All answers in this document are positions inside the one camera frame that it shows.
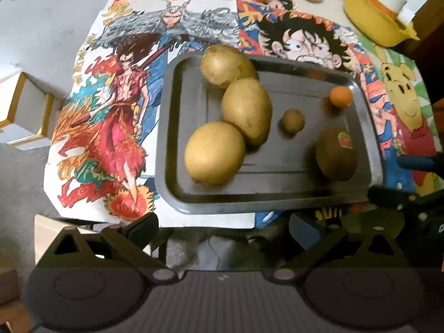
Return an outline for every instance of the fruit sticker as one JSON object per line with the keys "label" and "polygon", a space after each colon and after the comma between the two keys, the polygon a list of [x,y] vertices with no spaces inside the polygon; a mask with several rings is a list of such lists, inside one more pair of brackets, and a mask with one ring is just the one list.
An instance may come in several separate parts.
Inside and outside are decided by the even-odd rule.
{"label": "fruit sticker", "polygon": [[339,141],[339,145],[341,148],[353,149],[353,141],[350,138],[350,135],[345,131],[342,131],[338,134],[337,140]]}

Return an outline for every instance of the yellow bowl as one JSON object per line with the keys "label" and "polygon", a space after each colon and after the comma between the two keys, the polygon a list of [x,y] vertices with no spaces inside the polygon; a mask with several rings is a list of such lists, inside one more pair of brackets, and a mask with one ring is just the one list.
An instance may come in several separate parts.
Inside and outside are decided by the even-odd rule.
{"label": "yellow bowl", "polygon": [[419,40],[412,22],[407,27],[398,25],[369,0],[344,0],[344,10],[351,22],[379,46],[392,47],[406,39]]}

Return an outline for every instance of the tray rim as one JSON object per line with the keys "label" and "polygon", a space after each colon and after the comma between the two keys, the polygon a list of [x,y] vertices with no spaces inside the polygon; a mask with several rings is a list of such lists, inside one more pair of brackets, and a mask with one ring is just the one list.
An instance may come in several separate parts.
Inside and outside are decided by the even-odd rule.
{"label": "tray rim", "polygon": [[373,123],[373,118],[368,106],[367,98],[362,88],[357,81],[350,75],[343,71],[324,68],[320,65],[310,62],[298,62],[293,60],[282,59],[280,57],[261,56],[245,54],[245,56],[254,61],[273,62],[278,59],[280,64],[293,65],[296,67],[306,66],[310,64],[310,68],[318,71],[323,71],[328,74],[339,74],[346,77],[350,81],[353,81],[353,85],[363,95],[363,99],[366,104],[366,119],[361,123],[361,129],[364,136],[371,136],[371,141],[364,139],[367,152],[369,150],[376,150],[378,152],[376,158],[373,154],[367,153],[369,159],[369,168],[371,174],[371,181],[366,189],[356,190],[355,196],[347,194],[338,194],[334,196],[322,196],[313,198],[298,198],[298,199],[283,199],[272,201],[245,201],[245,202],[224,202],[224,203],[187,203],[179,200],[167,186],[165,179],[166,175],[166,160],[167,160],[167,141],[169,134],[169,121],[170,121],[170,101],[172,95],[172,80],[174,77],[174,71],[177,66],[184,60],[203,56],[202,51],[187,52],[185,54],[175,57],[167,66],[167,70],[164,78],[164,86],[161,97],[160,113],[158,120],[158,132],[157,132],[157,145],[156,145],[156,159],[155,159],[155,186],[158,194],[166,201],[172,208],[187,215],[207,215],[207,214],[221,214],[221,213],[254,213],[254,212],[266,212],[276,210],[294,210],[303,209],[314,206],[323,205],[339,205],[357,203],[367,200],[368,187],[372,185],[380,185],[385,182],[384,169],[382,165],[382,157],[377,142],[377,134]]}

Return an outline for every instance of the metal tray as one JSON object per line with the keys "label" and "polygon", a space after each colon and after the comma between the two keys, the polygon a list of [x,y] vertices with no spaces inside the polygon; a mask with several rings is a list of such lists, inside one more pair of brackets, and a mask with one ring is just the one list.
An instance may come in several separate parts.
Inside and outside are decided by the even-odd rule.
{"label": "metal tray", "polygon": [[[224,89],[200,72],[202,52],[171,61],[165,75],[156,152],[155,184],[165,201],[186,214],[240,213],[329,206],[367,200],[370,185],[383,182],[383,170],[372,118],[358,84],[346,73],[309,62],[247,55],[270,95],[273,117],[268,140],[247,154],[235,177],[221,186],[196,184],[185,170],[183,154],[192,133],[221,120]],[[328,109],[329,91],[344,85],[354,103]],[[305,128],[284,136],[278,122],[285,110],[299,109]],[[358,167],[348,181],[329,181],[315,160],[315,142],[332,124],[346,128],[358,153]]]}

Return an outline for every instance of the yellow potato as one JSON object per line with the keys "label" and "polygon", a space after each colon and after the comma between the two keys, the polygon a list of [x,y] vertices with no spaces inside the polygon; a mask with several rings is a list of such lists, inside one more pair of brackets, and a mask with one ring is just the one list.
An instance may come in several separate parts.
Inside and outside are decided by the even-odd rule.
{"label": "yellow potato", "polygon": [[185,167],[195,182],[221,184],[230,180],[245,158],[245,140],[227,122],[208,122],[185,147]]}
{"label": "yellow potato", "polygon": [[236,125],[254,147],[268,138],[272,110],[268,93],[251,77],[233,81],[222,98],[223,118]]}
{"label": "yellow potato", "polygon": [[200,71],[209,82],[223,88],[227,88],[236,79],[257,77],[251,61],[228,45],[213,45],[205,50]]}

